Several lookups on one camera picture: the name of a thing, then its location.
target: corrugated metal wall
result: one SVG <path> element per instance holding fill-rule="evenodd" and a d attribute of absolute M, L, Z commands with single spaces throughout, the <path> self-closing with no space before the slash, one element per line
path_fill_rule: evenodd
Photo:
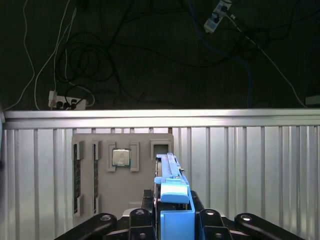
<path fill-rule="evenodd" d="M 52 240 L 72 228 L 72 135 L 132 131 L 4 130 L 0 239 Z M 172 129 L 174 153 L 206 207 L 229 218 L 250 212 L 311 240 L 320 229 L 319 132 L 319 126 Z"/>

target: wire bundle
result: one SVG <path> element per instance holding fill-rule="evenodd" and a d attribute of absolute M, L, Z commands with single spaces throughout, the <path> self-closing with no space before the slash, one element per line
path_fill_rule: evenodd
<path fill-rule="evenodd" d="M 282 77 L 290 84 L 290 86 L 293 89 L 293 92 L 295 93 L 295 90 L 293 88 L 293 86 L 291 85 L 291 83 L 288 81 L 288 79 L 286 79 L 286 77 L 282 74 L 282 72 L 279 70 L 279 68 L 275 65 L 275 63 L 269 58 L 269 56 L 263 51 L 263 49 L 266 49 L 270 43 L 275 42 L 275 41 L 281 41 L 286 39 L 291 31 L 292 25 L 298 22 L 302 22 L 305 21 L 313 16 L 316 16 L 317 14 L 320 13 L 320 9 L 317 9 L 316 11 L 314 11 L 313 13 L 305 16 L 305 17 L 301 17 L 300 19 L 294 20 L 294 14 L 295 11 L 299 5 L 300 2 L 302 2 L 302 0 L 297 0 L 291 10 L 291 14 L 290 14 L 290 19 L 289 22 L 286 24 L 282 24 L 280 26 L 274 27 L 274 28 L 261 28 L 261 27 L 255 27 L 253 29 L 248 28 L 243 22 L 241 22 L 239 19 L 236 19 L 237 23 L 234 22 L 232 19 L 230 19 L 232 21 L 232 23 L 236 26 L 236 29 L 230 29 L 230 28 L 218 28 L 217 31 L 222 31 L 222 30 L 228 30 L 228 31 L 236 31 L 237 33 L 239 33 L 239 38 L 237 40 L 234 41 L 234 47 L 231 51 L 229 51 L 228 53 L 224 53 L 221 52 L 220 50 L 214 48 L 212 45 L 210 45 L 207 41 L 206 41 L 206 36 L 203 32 L 202 29 L 202 24 L 199 23 L 195 11 L 193 10 L 192 4 L 191 4 L 191 0 L 189 0 L 189 7 L 187 7 L 184 3 L 184 0 L 177 0 L 178 3 L 180 4 L 181 8 L 169 8 L 169 9 L 155 9 L 154 8 L 154 2 L 153 0 L 150 0 L 150 4 L 149 4 L 149 9 L 147 9 L 146 11 L 140 12 L 136 15 L 133 16 L 129 16 L 129 13 L 133 7 L 133 4 L 135 2 L 135 0 L 130 0 L 128 7 L 126 8 L 123 17 L 120 21 L 120 24 L 118 25 L 118 28 L 116 29 L 114 35 L 111 38 L 111 41 L 109 43 L 109 45 L 107 46 L 104 41 L 102 41 L 99 37 L 97 37 L 95 34 L 92 34 L 90 32 L 79 32 L 76 33 L 75 35 L 73 35 L 70 39 L 70 33 L 71 33 L 71 28 L 72 28 L 72 24 L 74 21 L 74 18 L 76 16 L 77 13 L 77 9 L 74 9 L 72 18 L 71 18 L 71 22 L 68 24 L 68 26 L 66 27 L 64 33 L 62 34 L 62 37 L 60 37 L 61 35 L 61 31 L 62 31 L 62 24 L 64 21 L 64 18 L 66 16 L 66 12 L 67 12 L 67 8 L 68 5 L 70 3 L 70 0 L 67 1 L 64 13 L 63 13 L 63 17 L 60 23 L 60 28 L 59 28 L 59 33 L 58 33 L 58 38 L 57 38 L 57 42 L 56 42 L 56 46 L 54 49 L 54 52 L 52 53 L 52 55 L 48 58 L 48 60 L 46 61 L 46 63 L 44 64 L 44 66 L 40 69 L 40 71 L 38 72 L 37 76 L 36 76 L 36 72 L 35 72 L 35 68 L 33 66 L 32 60 L 30 58 L 27 46 L 26 46 L 26 38 L 27 38 L 27 31 L 28 31 L 28 25 L 27 25 L 27 19 L 26 19 L 26 13 L 25 13 L 25 9 L 28 3 L 28 0 L 25 1 L 24 6 L 23 6 L 23 16 L 24 16 L 24 21 L 25 21 L 25 34 L 24 34 L 24 39 L 23 39 L 23 44 L 25 47 L 25 51 L 27 53 L 29 62 L 31 64 L 32 67 L 32 77 L 30 79 L 30 81 L 27 83 L 27 85 L 25 86 L 25 88 L 23 89 L 21 96 L 19 97 L 18 101 L 11 105 L 10 107 L 6 108 L 10 109 L 14 106 L 16 106 L 22 99 L 26 89 L 29 87 L 29 85 L 31 84 L 31 82 L 33 81 L 33 79 L 35 78 L 35 87 L 34 87 L 34 102 L 36 105 L 36 108 L 39 110 L 38 104 L 37 104 L 37 99 L 36 99 L 36 90 L 37 90 L 37 82 L 38 82 L 38 78 L 41 74 L 41 72 L 43 71 L 43 69 L 45 68 L 45 66 L 48 64 L 48 62 L 50 61 L 50 59 L 54 56 L 54 61 L 53 61 L 53 69 L 54 69 L 54 73 L 53 73 L 53 79 L 54 79 L 54 90 L 56 90 L 56 81 L 58 80 L 60 83 L 63 84 L 70 84 L 72 85 L 70 88 L 68 88 L 68 90 L 66 91 L 65 95 L 67 95 L 67 93 L 69 93 L 72 89 L 74 88 L 80 88 L 83 89 L 85 91 L 88 92 L 88 94 L 83 97 L 82 99 L 87 98 L 88 95 L 92 95 L 93 97 L 93 103 L 89 106 L 92 106 L 95 103 L 95 96 L 94 93 L 108 93 L 108 94 L 114 94 L 116 95 L 113 103 L 116 102 L 116 100 L 125 100 L 127 101 L 127 99 L 131 99 L 134 100 L 136 103 L 162 103 L 162 104 L 170 104 L 172 105 L 172 103 L 170 102 L 166 102 L 166 101 L 145 101 L 145 97 L 146 94 L 143 92 L 140 94 L 139 97 L 134 97 L 130 92 L 128 92 L 123 84 L 120 81 L 120 77 L 116 68 L 116 64 L 109 52 L 109 50 L 114 46 L 114 45 L 118 45 L 118 46 L 122 46 L 122 47 L 129 47 L 129 48 L 136 48 L 136 49 L 141 49 L 144 51 L 150 51 L 153 52 L 159 56 L 162 56 L 164 58 L 167 58 L 175 63 L 184 65 L 184 66 L 189 66 L 189 67 L 193 67 L 193 68 L 210 68 L 213 66 L 216 66 L 218 64 L 221 64 L 225 61 L 231 60 L 231 59 L 235 59 L 237 61 L 239 61 L 240 63 L 242 63 L 246 70 L 248 71 L 248 78 L 249 78 L 249 90 L 248 90 L 248 101 L 247 101 L 247 105 L 248 108 L 250 106 L 252 106 L 254 103 L 252 103 L 250 105 L 250 97 L 251 97 L 251 92 L 252 92 L 252 78 L 251 78 L 251 74 L 250 71 L 248 69 L 248 66 L 245 64 L 245 62 L 243 61 L 243 59 L 245 60 L 253 60 L 257 57 L 257 55 L 259 54 L 259 52 L 262 52 L 264 55 L 266 55 L 266 57 L 271 61 L 271 63 L 276 67 L 276 69 L 280 72 L 280 74 L 282 75 Z M 212 50 L 215 53 L 218 53 L 220 55 L 223 56 L 222 59 L 216 61 L 216 62 L 211 62 L 209 60 L 207 60 L 203 55 L 202 55 L 202 51 L 201 48 L 199 48 L 199 53 L 201 58 L 203 59 L 204 62 L 207 63 L 207 65 L 194 65 L 194 64 L 188 64 L 188 63 L 183 63 L 180 62 L 178 60 L 175 60 L 171 57 L 166 56 L 165 54 L 161 53 L 161 52 L 157 52 L 154 51 L 150 48 L 146 48 L 146 47 L 141 47 L 141 46 L 134 46 L 134 45 L 129 45 L 129 44 L 125 44 L 125 43 L 120 43 L 120 42 L 116 42 L 116 38 L 123 26 L 123 24 L 132 22 L 132 21 L 136 21 L 138 19 L 142 19 L 144 17 L 148 17 L 151 15 L 158 15 L 158 14 L 176 14 L 176 13 L 189 13 L 192 17 L 193 23 L 195 25 L 195 29 L 196 29 L 196 33 L 197 36 L 199 38 L 199 42 L 201 43 L 200 46 L 206 46 L 207 48 L 209 48 L 210 50 Z M 272 34 L 279 31 L 279 30 L 286 30 L 285 34 L 281 37 L 272 37 Z M 57 53 L 58 53 L 58 49 L 60 46 L 60 43 L 62 42 L 66 32 L 68 31 L 67 34 L 67 40 L 66 40 L 66 44 L 65 46 L 62 48 L 61 54 L 58 57 L 58 60 L 56 61 L 56 57 L 57 57 Z M 94 39 L 95 43 L 87 43 L 85 41 L 79 41 L 77 38 L 79 36 L 90 36 L 92 39 Z M 106 61 L 108 62 L 108 68 L 107 68 L 107 73 L 104 77 L 101 77 L 101 69 L 105 69 L 105 67 L 101 66 L 101 57 L 105 58 Z M 92 70 L 92 62 L 95 63 L 95 69 L 93 71 Z M 87 87 L 80 85 L 80 84 L 76 84 L 77 80 L 81 80 L 81 79 L 85 79 L 88 81 L 94 81 L 94 82 L 105 82 L 108 81 L 111 78 L 115 78 L 116 82 L 118 83 L 118 92 L 110 90 L 110 89 L 100 89 L 96 92 L 92 92 L 90 91 Z M 305 105 L 299 100 L 300 104 L 302 106 L 305 107 Z"/>

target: dark wall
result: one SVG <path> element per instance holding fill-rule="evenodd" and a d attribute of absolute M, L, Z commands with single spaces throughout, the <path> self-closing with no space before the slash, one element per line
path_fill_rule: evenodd
<path fill-rule="evenodd" d="M 129 2 L 130 0 L 102 0 L 101 12 L 100 0 L 91 0 L 84 6 L 78 3 L 71 34 L 88 31 L 96 34 L 108 45 Z M 143 12 L 149 2 L 149 0 L 135 0 L 129 16 Z M 219 1 L 193 2 L 199 21 L 203 24 Z M 55 49 L 66 3 L 66 0 L 29 0 L 26 6 L 28 23 L 26 44 L 36 74 Z M 295 1 L 292 0 L 238 0 L 232 6 L 231 12 L 249 28 L 268 29 L 288 24 L 294 4 Z M 0 3 L 0 97 L 4 107 L 18 100 L 32 77 L 32 68 L 23 46 L 25 33 L 23 5 L 23 0 L 2 0 Z M 154 6 L 155 9 L 181 8 L 178 0 L 154 0 Z M 75 2 L 71 1 L 62 29 L 65 29 L 70 22 L 74 7 Z M 319 3 L 316 0 L 303 0 L 296 9 L 293 19 L 307 16 L 317 8 Z M 234 29 L 226 18 L 219 27 Z M 281 37 L 285 30 L 286 28 L 274 31 L 271 37 Z M 206 40 L 212 46 L 228 52 L 234 47 L 239 36 L 234 30 L 220 29 L 213 35 L 206 36 Z M 318 75 L 313 70 L 317 68 L 315 65 L 317 66 L 319 61 L 319 55 L 315 54 L 316 36 L 319 36 L 319 24 L 317 25 L 316 17 L 311 17 L 293 24 L 286 39 L 270 42 L 264 49 L 291 81 L 302 101 L 310 89 L 319 85 Z M 264 32 L 257 35 L 259 39 L 264 37 Z M 88 44 L 97 43 L 88 34 L 79 36 L 76 40 Z M 126 23 L 122 26 L 116 41 L 149 48 L 190 65 L 207 65 L 199 54 L 200 50 L 209 61 L 214 62 L 222 58 L 221 55 L 202 46 L 187 12 L 152 14 Z M 246 47 L 252 48 L 253 45 L 248 44 Z M 248 74 L 234 59 L 213 67 L 195 68 L 143 49 L 113 45 L 108 52 L 114 59 L 121 84 L 133 98 L 127 96 L 115 100 L 119 93 L 119 83 L 114 77 L 105 82 L 79 79 L 74 83 L 82 84 L 96 92 L 97 103 L 91 109 L 247 108 Z M 292 88 L 264 55 L 259 53 L 255 59 L 247 60 L 246 63 L 253 77 L 250 102 L 252 104 L 259 101 L 253 107 L 301 107 L 295 99 Z M 93 71 L 98 62 L 91 58 L 90 64 L 89 68 Z M 97 75 L 103 77 L 109 73 L 111 67 L 102 56 L 100 64 L 101 68 Z M 33 81 L 14 110 L 36 109 L 34 86 Z M 69 84 L 58 82 L 59 95 L 63 96 L 69 87 Z M 53 61 L 50 61 L 37 81 L 36 99 L 41 110 L 49 109 L 48 94 L 49 90 L 53 89 Z M 73 89 L 69 95 L 81 98 L 86 92 Z M 171 102 L 172 105 L 159 101 Z"/>

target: white power strip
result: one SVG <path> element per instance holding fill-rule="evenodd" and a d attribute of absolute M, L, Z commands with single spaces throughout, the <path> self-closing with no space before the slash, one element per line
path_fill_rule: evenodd
<path fill-rule="evenodd" d="M 80 100 L 81 100 L 80 98 L 75 98 L 75 97 L 67 96 L 65 98 L 64 96 L 58 96 L 57 92 L 50 91 L 48 106 L 55 110 L 86 110 L 87 100 L 85 99 L 81 101 Z M 68 104 L 69 105 L 75 104 L 75 109 L 68 107 L 69 106 Z"/>
<path fill-rule="evenodd" d="M 225 17 L 227 11 L 232 5 L 232 0 L 227 1 L 220 1 L 216 8 L 213 10 L 212 16 L 205 22 L 203 27 L 206 33 L 213 34 L 222 19 Z"/>

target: metal panel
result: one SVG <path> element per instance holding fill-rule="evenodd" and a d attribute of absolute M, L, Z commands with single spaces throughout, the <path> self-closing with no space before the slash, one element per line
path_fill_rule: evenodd
<path fill-rule="evenodd" d="M 72 228 L 74 133 L 172 133 L 203 204 L 319 239 L 319 110 L 6 112 L 1 240 Z"/>

